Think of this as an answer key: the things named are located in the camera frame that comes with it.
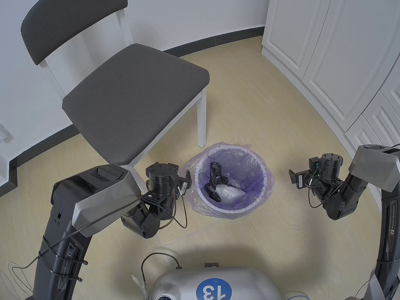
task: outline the wooden floor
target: wooden floor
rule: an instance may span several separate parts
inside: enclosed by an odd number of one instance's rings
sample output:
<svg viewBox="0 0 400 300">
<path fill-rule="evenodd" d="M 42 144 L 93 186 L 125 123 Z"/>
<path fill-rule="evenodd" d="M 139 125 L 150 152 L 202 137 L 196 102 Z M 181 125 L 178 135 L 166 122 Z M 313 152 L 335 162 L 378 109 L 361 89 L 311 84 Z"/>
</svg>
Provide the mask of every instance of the wooden floor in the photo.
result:
<svg viewBox="0 0 400 300">
<path fill-rule="evenodd" d="M 344 158 L 340 177 L 345 178 L 350 157 L 333 132 L 261 55 L 261 37 L 183 58 L 210 72 L 207 146 L 221 141 L 251 144 L 273 173 L 275 191 L 256 211 L 233 221 L 202 216 L 189 207 L 187 229 L 173 223 L 149 240 L 116 221 L 93 237 L 89 265 L 81 269 L 83 282 L 77 283 L 74 299 L 143 299 L 131 275 L 140 278 L 143 258 L 155 251 L 175 255 L 184 268 L 200 268 L 204 262 L 260 268 L 286 298 L 298 293 L 311 300 L 354 296 L 369 278 L 379 245 L 380 212 L 371 192 L 364 192 L 352 215 L 332 221 L 322 207 L 309 207 L 307 191 L 297 190 L 287 173 L 289 168 L 306 169 L 310 157 L 333 152 Z M 193 107 L 137 170 L 145 177 L 145 168 L 156 161 L 182 166 L 201 151 Z M 53 183 L 104 163 L 78 135 L 18 168 L 18 188 L 0 197 L 0 270 L 7 272 L 7 262 L 25 266 L 37 256 Z M 311 202 L 317 204 L 316 198 Z M 177 218 L 184 221 L 178 206 Z M 31 285 L 35 267 L 26 270 Z M 149 286 L 174 268 L 163 256 L 150 258 L 145 265 Z M 1 281 L 0 298 L 12 299 Z"/>
</svg>

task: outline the chair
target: chair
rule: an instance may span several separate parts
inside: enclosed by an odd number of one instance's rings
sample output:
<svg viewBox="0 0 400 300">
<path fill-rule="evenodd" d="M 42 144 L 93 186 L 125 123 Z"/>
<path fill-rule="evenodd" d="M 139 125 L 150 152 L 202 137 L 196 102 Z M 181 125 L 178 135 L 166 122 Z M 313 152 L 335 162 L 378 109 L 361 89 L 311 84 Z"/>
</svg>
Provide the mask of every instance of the chair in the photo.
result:
<svg viewBox="0 0 400 300">
<path fill-rule="evenodd" d="M 63 101 L 63 110 L 108 162 L 134 169 L 137 162 L 194 104 L 198 144 L 206 144 L 206 69 L 134 44 L 124 8 L 128 0 L 39 0 L 21 26 L 25 46 Z M 104 17 L 116 13 L 127 47 L 65 95 L 46 57 Z"/>
</svg>

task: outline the baseboard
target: baseboard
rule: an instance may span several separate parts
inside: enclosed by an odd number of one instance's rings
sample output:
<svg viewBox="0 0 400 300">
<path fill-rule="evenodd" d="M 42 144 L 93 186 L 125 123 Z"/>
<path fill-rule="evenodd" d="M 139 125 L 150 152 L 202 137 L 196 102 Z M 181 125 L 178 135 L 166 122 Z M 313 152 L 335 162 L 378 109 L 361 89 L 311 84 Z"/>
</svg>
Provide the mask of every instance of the baseboard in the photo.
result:
<svg viewBox="0 0 400 300">
<path fill-rule="evenodd" d="M 283 64 L 273 53 L 263 46 L 262 55 L 266 57 L 285 77 L 301 92 L 301 94 L 307 99 L 309 103 L 314 107 L 317 113 L 332 129 L 335 136 L 341 142 L 343 147 L 346 149 L 351 158 L 356 154 L 356 149 L 353 147 L 349 139 L 347 138 L 343 129 L 339 126 L 336 120 L 331 116 L 328 110 L 319 102 L 317 97 L 306 87 L 306 85 L 285 65 Z M 368 185 L 371 190 L 372 196 L 374 197 L 379 210 L 382 209 L 381 204 L 381 193 L 379 189 L 371 184 Z"/>
<path fill-rule="evenodd" d="M 165 50 L 165 52 L 172 54 L 176 57 L 182 57 L 196 51 L 201 51 L 204 49 L 219 46 L 221 44 L 229 42 L 231 43 L 234 41 L 248 39 L 251 37 L 262 36 L 263 34 L 264 34 L 264 27 L 249 28 L 245 30 L 219 34 L 217 36 L 208 37 L 205 39 L 194 41 L 192 43 L 190 42 L 187 44 L 183 44 L 181 46 Z M 35 144 L 34 146 L 30 147 L 29 149 L 18 155 L 18 157 L 11 160 L 8 182 L 0 186 L 0 197 L 12 191 L 18 186 L 17 183 L 18 167 L 28 162 L 29 160 L 33 159 L 34 157 L 38 156 L 39 154 L 44 153 L 45 151 L 51 149 L 57 144 L 60 144 L 65 140 L 68 140 L 71 137 L 76 136 L 77 134 L 79 134 L 79 131 L 73 124 L 71 124 L 68 127 L 62 129 L 61 131 L 58 131 L 57 133 L 39 142 L 38 144 Z"/>
</svg>

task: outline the trash can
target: trash can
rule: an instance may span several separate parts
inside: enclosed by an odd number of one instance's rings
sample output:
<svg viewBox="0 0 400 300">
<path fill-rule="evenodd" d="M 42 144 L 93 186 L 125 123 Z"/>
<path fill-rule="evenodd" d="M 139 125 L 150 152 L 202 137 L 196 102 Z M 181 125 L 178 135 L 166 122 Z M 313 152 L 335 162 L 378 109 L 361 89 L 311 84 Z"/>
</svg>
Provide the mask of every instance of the trash can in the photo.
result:
<svg viewBox="0 0 400 300">
<path fill-rule="evenodd" d="M 217 162 L 223 176 L 245 192 L 233 203 L 216 202 L 205 186 L 210 181 L 210 164 Z M 187 190 L 194 211 L 212 217 L 237 219 L 249 214 L 271 196 L 275 180 L 264 160 L 247 147 L 218 143 L 190 159 L 181 169 L 190 171 L 192 187 Z"/>
</svg>

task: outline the electrical outlet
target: electrical outlet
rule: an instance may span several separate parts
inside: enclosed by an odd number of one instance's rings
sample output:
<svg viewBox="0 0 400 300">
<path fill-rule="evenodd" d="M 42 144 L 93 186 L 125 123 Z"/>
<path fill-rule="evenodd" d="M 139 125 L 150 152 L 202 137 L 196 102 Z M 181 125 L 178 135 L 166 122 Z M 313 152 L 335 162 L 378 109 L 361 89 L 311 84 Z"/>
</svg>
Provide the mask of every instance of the electrical outlet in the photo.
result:
<svg viewBox="0 0 400 300">
<path fill-rule="evenodd" d="M 0 142 L 8 137 L 8 131 L 2 124 L 0 124 Z"/>
</svg>

